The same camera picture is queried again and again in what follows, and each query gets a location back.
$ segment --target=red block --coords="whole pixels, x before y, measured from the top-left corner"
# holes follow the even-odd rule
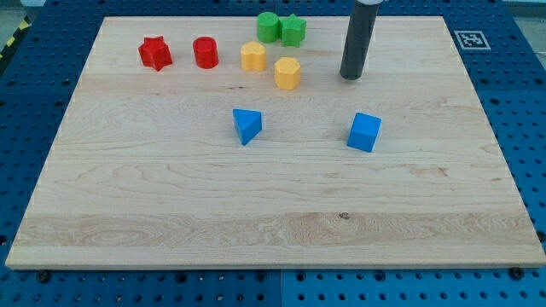
[[[171,52],[169,46],[163,40],[163,37],[144,38],[144,43],[138,47],[138,52],[145,67],[153,67],[160,71],[166,65],[172,64]]]
[[[209,69],[218,65],[218,49],[214,38],[197,38],[194,41],[194,53],[198,67]]]

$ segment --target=black cylinder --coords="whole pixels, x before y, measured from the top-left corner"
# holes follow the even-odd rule
[[[367,5],[355,0],[341,60],[341,77],[356,80],[362,76],[378,8],[379,4]]]

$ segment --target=red cylinder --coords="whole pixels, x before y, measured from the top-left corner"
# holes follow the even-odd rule
[[[194,53],[198,67],[209,69],[218,65],[218,49],[214,38],[197,38],[194,41]]]

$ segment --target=yellow hexagonal prism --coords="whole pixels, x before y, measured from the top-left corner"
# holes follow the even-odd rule
[[[267,68],[265,47],[258,42],[248,42],[241,47],[241,68],[248,71],[264,71]]]
[[[282,57],[275,63],[275,83],[281,90],[298,87],[301,78],[301,65],[293,57]]]

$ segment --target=green block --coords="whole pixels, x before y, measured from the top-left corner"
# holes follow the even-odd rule
[[[307,21],[291,14],[281,20],[282,46],[299,47],[299,43],[305,39],[305,28]]]
[[[258,40],[273,43],[279,38],[279,16],[271,12],[258,15]]]

